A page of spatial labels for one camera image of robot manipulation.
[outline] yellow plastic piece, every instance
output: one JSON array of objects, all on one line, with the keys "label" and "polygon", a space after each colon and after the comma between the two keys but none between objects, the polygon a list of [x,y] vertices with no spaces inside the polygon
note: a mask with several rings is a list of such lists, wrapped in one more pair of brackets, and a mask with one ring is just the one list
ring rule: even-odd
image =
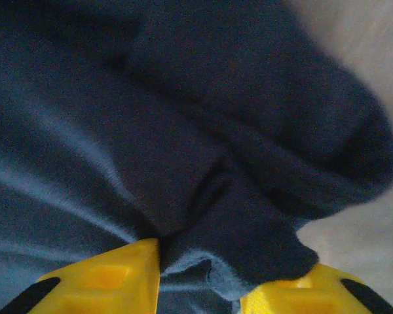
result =
[{"label": "yellow plastic piece", "polygon": [[342,285],[363,283],[343,271],[318,264],[303,278],[265,283],[240,300],[242,314],[371,314]]},{"label": "yellow plastic piece", "polygon": [[46,274],[61,282],[29,314],[155,314],[159,245],[146,239]]}]

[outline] wrinkled fabric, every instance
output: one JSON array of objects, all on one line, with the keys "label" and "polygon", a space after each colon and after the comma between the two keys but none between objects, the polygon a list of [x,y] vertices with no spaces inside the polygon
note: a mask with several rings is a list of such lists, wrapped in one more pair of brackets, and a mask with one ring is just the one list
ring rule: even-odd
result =
[{"label": "wrinkled fabric", "polygon": [[279,1],[0,2],[0,308],[157,237],[158,313],[235,313],[392,183],[380,103]]}]

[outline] blue fabric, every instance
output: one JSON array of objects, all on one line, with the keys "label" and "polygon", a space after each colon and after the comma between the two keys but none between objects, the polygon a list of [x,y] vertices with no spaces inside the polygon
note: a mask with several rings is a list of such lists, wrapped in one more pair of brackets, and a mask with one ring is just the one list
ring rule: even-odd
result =
[{"label": "blue fabric", "polygon": [[0,308],[157,237],[158,313],[235,313],[393,183],[379,102],[281,2],[175,4],[0,1]]}]

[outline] yellow plastic object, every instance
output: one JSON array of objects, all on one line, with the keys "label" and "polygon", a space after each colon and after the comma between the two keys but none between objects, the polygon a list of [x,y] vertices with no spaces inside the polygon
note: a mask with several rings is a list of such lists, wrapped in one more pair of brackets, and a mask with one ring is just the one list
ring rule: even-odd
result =
[{"label": "yellow plastic object", "polygon": [[159,245],[146,239],[53,271],[61,282],[29,314],[155,314]]},{"label": "yellow plastic object", "polygon": [[265,283],[240,300],[242,314],[371,314],[342,285],[360,279],[318,264],[295,281]]}]

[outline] dark blue cloth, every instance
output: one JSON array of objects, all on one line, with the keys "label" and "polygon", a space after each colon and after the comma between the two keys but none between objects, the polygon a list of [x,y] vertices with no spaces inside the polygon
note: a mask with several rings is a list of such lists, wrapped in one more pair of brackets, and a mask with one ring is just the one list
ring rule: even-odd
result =
[{"label": "dark blue cloth", "polygon": [[392,184],[379,102],[282,3],[39,2],[0,1],[0,307],[157,237],[158,313],[233,313]]}]

